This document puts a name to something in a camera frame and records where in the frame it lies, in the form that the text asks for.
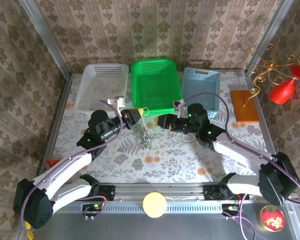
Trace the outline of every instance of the gold metal decoration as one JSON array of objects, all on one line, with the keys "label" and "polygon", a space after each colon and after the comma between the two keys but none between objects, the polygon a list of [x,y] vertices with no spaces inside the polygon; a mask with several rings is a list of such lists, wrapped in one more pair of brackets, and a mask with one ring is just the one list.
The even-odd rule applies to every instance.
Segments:
[{"label": "gold metal decoration", "polygon": [[256,64],[256,63],[253,63],[253,62],[250,62],[246,68],[249,69],[249,67],[252,67],[251,70],[249,70],[250,73],[252,74],[256,74],[259,70],[257,69],[257,67],[261,67],[261,68],[266,68],[266,70],[264,70],[263,72],[259,73],[253,80],[253,85],[255,86],[255,88],[252,88],[250,89],[250,93],[251,93],[251,96],[247,99],[247,101],[245,102],[245,104],[243,105],[243,107],[246,106],[247,102],[254,98],[255,96],[257,96],[259,93],[260,93],[260,87],[258,86],[258,83],[263,83],[266,78],[264,77],[264,75],[267,74],[267,78],[274,84],[274,85],[281,85],[284,80],[282,77],[280,76],[277,76],[274,80],[271,79],[271,71],[275,71],[277,73],[280,73],[286,77],[289,77],[289,78],[292,78],[292,79],[295,79],[296,77],[295,76],[289,76],[288,74],[285,74],[281,71],[278,70],[279,67],[286,67],[286,66],[290,66],[290,65],[295,65],[299,62],[299,59],[297,56],[295,55],[287,55],[286,57],[289,59],[289,61],[293,61],[292,63],[287,63],[287,64],[281,64],[281,65],[278,65],[276,62],[275,62],[275,57],[277,55],[277,51],[278,51],[278,48],[271,44],[271,43],[266,43],[264,45],[264,49],[266,51],[270,51],[272,48],[275,49],[274,51],[274,55],[272,57],[271,60],[265,60],[262,55],[260,54],[260,52],[255,49],[254,47],[249,47],[245,50],[245,53],[249,56],[253,56],[255,55],[256,53],[260,56],[261,60],[263,61],[263,65],[260,65],[260,64]]}]

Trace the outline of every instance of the white basket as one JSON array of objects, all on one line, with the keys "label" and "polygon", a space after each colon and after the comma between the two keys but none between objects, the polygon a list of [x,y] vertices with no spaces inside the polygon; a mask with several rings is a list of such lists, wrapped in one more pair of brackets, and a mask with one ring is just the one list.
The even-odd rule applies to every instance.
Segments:
[{"label": "white basket", "polygon": [[116,96],[126,97],[129,67],[120,63],[89,64],[84,68],[75,109],[87,115],[95,110],[105,110],[109,116],[115,113],[100,100],[114,99]]}]

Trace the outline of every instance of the patterned wallpaper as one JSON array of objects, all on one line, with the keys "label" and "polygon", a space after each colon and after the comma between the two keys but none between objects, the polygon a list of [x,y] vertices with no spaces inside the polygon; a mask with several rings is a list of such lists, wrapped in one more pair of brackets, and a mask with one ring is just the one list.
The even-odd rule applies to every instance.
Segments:
[{"label": "patterned wallpaper", "polygon": [[245,68],[279,0],[34,0],[72,72],[168,57]]},{"label": "patterned wallpaper", "polygon": [[0,0],[0,240],[12,239],[16,186],[46,149],[64,78],[17,0]]},{"label": "patterned wallpaper", "polygon": [[[300,65],[300,0],[293,2],[271,43],[278,46],[276,59],[279,63],[288,63],[285,56],[294,54],[299,57]],[[291,75],[289,69],[285,69],[285,72]],[[300,178],[300,80],[295,81],[294,95],[284,105],[277,105],[269,99],[272,89],[273,85],[269,82],[261,85],[263,94],[259,99],[262,110],[276,150],[290,157]]]}]

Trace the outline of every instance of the white table surface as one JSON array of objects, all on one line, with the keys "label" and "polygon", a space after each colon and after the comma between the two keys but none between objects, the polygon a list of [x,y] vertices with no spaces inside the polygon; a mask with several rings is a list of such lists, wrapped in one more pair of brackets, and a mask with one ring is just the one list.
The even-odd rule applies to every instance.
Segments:
[{"label": "white table surface", "polygon": [[[63,113],[53,154],[67,157],[77,141],[88,128],[90,116],[76,112],[74,105],[80,85],[81,74],[73,74],[72,85]],[[180,84],[183,73],[179,73]],[[247,90],[243,71],[220,72],[220,96],[228,103],[230,121],[228,129],[235,138],[261,150],[266,149],[259,123],[237,123],[234,115],[230,90]],[[126,107],[132,108],[131,86],[128,84]],[[226,109],[220,102],[219,113],[211,123],[224,128]],[[236,172],[252,175],[253,172],[235,159],[203,148],[196,141],[184,143],[181,134],[155,125],[156,116],[145,116],[149,129],[154,132],[151,149],[143,150],[141,140],[145,128],[142,120],[132,130],[122,134],[91,164],[79,171],[88,173],[102,183],[201,183],[218,182],[226,174]],[[182,139],[192,142],[195,136],[183,135]]]}]

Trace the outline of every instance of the plastic basket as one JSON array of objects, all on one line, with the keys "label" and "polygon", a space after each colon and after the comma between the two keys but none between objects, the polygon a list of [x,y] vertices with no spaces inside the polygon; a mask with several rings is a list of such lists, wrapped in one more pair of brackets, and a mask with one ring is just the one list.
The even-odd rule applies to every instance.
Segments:
[{"label": "plastic basket", "polygon": [[84,68],[75,109],[84,114],[92,114],[95,110],[105,110],[109,116],[115,113],[100,100],[114,99],[116,96],[126,97],[129,67],[119,63],[89,64]]},{"label": "plastic basket", "polygon": [[176,65],[165,58],[135,62],[131,90],[133,107],[147,107],[150,115],[173,113],[173,101],[182,98]]},{"label": "plastic basket", "polygon": [[[182,96],[184,99],[193,95],[210,92],[219,95],[220,73],[208,69],[186,67],[182,81]],[[206,109],[208,117],[214,118],[219,111],[219,98],[213,95],[201,95],[186,102],[184,109],[190,104],[199,103]]]}]

